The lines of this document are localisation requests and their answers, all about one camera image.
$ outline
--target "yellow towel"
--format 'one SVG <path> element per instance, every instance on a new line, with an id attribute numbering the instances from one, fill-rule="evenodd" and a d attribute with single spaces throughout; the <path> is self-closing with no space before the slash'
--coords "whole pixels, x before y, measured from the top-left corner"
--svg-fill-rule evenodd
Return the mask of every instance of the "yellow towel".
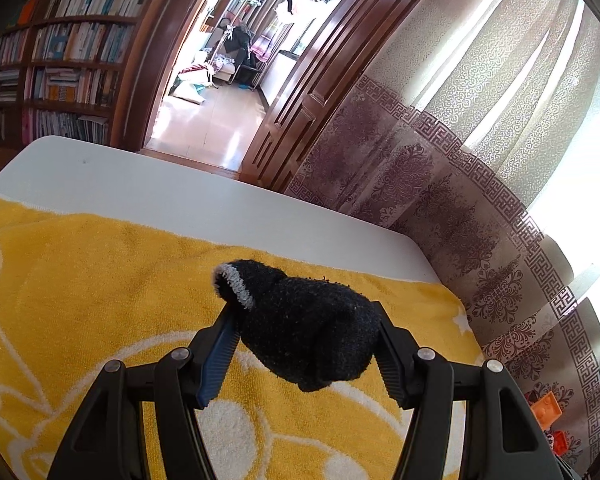
<path id="1" fill-rule="evenodd" d="M 327 277 L 384 305 L 392 321 L 450 360 L 482 355 L 461 302 L 444 286 L 407 283 L 219 246 L 87 214 L 0 200 L 0 452 L 21 479 L 45 478 L 64 430 L 103 364 L 158 360 L 222 308 L 212 269 L 254 258 L 289 275 Z M 390 478 L 410 413 L 375 363 L 313 394 L 238 346 L 218 399 L 199 413 L 220 479 Z M 462 419 L 460 407 L 456 418 Z M 155 423 L 145 421 L 153 478 L 163 478 Z M 455 430 L 446 478 L 458 476 Z"/>

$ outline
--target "doorway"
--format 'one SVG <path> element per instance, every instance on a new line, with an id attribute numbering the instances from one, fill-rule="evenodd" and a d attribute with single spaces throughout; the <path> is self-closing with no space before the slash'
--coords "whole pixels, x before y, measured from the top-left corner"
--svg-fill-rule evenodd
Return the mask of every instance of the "doorway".
<path id="1" fill-rule="evenodd" d="M 239 173 L 266 111 L 341 1 L 205 0 L 156 96 L 145 151 Z"/>

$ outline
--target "wooden door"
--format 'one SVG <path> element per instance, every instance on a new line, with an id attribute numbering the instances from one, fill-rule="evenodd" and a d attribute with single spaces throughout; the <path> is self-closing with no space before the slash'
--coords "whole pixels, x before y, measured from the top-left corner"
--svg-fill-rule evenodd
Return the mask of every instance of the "wooden door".
<path id="1" fill-rule="evenodd" d="M 356 79 L 419 1 L 343 0 L 267 112 L 240 179 L 284 191 Z"/>

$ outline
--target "orange toy block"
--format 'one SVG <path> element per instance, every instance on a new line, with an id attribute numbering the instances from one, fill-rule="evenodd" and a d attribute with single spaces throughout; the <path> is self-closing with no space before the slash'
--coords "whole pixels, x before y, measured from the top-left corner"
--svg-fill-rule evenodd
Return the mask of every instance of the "orange toy block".
<path id="1" fill-rule="evenodd" d="M 569 444 L 567 444 L 567 437 L 563 431 L 554 431 L 554 453 L 557 456 L 564 455 L 569 450 Z"/>
<path id="2" fill-rule="evenodd" d="M 547 430 L 562 415 L 562 410 L 555 400 L 553 392 L 549 392 L 531 406 L 542 431 Z"/>

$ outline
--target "glossy floor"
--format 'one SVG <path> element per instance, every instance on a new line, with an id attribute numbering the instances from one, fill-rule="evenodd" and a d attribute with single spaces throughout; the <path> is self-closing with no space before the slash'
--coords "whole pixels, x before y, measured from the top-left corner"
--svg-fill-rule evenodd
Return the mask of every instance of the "glossy floor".
<path id="1" fill-rule="evenodd" d="M 260 96 L 223 83 L 201 95 L 201 105 L 165 97 L 146 147 L 237 171 L 265 114 Z"/>

